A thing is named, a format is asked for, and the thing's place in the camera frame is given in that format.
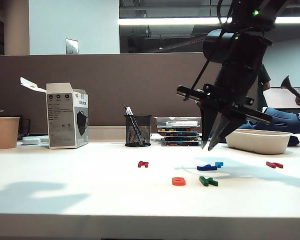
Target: orange ring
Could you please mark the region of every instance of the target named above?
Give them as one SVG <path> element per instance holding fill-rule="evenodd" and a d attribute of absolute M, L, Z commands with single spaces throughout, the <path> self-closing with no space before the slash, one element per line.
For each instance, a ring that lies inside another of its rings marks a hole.
<path fill-rule="evenodd" d="M 183 186 L 185 185 L 185 179 L 183 177 L 174 177 L 172 178 L 172 184 L 175 186 Z"/>

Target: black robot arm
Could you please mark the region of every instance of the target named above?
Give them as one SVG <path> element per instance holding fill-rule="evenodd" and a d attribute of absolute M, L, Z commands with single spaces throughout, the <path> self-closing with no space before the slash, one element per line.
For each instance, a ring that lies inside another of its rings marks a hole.
<path fill-rule="evenodd" d="M 256 80 L 266 48 L 272 42 L 263 37 L 264 32 L 274 28 L 277 15 L 287 5 L 287 0 L 233 0 L 228 17 L 231 22 L 222 24 L 221 29 L 210 32 L 205 38 L 203 52 L 207 62 L 191 88 L 179 86 L 177 93 L 197 102 L 202 116 L 202 147 L 209 136 L 218 113 L 220 123 L 216 126 L 208 149 L 211 150 L 221 139 L 246 123 L 251 118 L 264 123 L 271 116 L 249 109 L 254 99 L 247 92 Z M 214 85 L 205 84 L 195 90 L 209 62 L 221 63 Z"/>

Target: fluorescent light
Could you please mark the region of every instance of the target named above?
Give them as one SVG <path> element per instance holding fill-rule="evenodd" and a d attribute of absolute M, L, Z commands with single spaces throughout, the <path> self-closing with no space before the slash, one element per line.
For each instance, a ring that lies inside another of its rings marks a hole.
<path fill-rule="evenodd" d="M 226 17 L 222 17 L 221 21 L 224 23 L 226 21 Z M 171 17 L 171 18 L 121 18 L 119 19 L 119 25 L 128 26 L 128 25 L 207 25 L 219 24 L 219 19 L 217 17 Z"/>
<path fill-rule="evenodd" d="M 290 16 L 290 17 L 289 16 L 287 16 L 287 17 L 286 16 L 284 16 L 284 17 L 283 16 L 281 16 L 281 17 L 278 16 L 275 20 L 275 23 L 276 24 L 280 24 L 280 23 L 281 24 L 283 24 L 283 23 L 284 24 L 286 24 L 286 23 L 287 24 L 289 24 L 289 23 L 290 24 L 292 24 L 292 23 L 293 24 L 297 24 L 297 23 L 300 24 L 300 16 L 298 16 L 298 17 L 297 16 L 293 16 L 293 17 L 292 16 Z"/>
<path fill-rule="evenodd" d="M 224 23 L 226 21 L 226 17 L 222 17 L 221 21 Z M 230 17 L 228 19 L 228 22 L 230 23 L 232 21 L 232 18 Z M 300 16 L 279 16 L 276 18 L 275 21 L 276 24 L 300 24 Z M 171 18 L 121 18 L 119 19 L 119 25 L 121 26 L 137 26 L 137 25 L 218 25 L 219 19 L 217 17 L 171 17 Z"/>

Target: green foam piece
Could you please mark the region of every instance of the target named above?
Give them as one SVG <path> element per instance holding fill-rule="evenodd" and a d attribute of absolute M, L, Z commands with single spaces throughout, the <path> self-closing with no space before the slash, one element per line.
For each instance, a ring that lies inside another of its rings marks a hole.
<path fill-rule="evenodd" d="M 204 185 L 204 186 L 209 186 L 209 181 L 207 179 L 205 179 L 205 177 L 200 177 L 199 178 L 200 182 Z"/>
<path fill-rule="evenodd" d="M 210 178 L 210 177 L 208 179 L 206 179 L 205 177 L 200 176 L 199 180 L 206 187 L 209 186 L 209 184 L 216 186 L 216 187 L 219 186 L 218 181 L 215 181 L 215 180 L 213 180 L 213 178 Z"/>

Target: horn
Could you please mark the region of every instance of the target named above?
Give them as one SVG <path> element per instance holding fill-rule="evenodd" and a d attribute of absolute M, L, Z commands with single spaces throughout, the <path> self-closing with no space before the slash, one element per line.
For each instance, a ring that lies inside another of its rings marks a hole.
<path fill-rule="evenodd" d="M 296 97 L 298 97 L 300 99 L 300 93 L 297 92 L 290 83 L 290 79 L 289 79 L 289 75 L 285 77 L 285 79 L 283 79 L 282 83 L 281 83 L 281 89 L 288 89 L 293 95 L 295 95 Z"/>

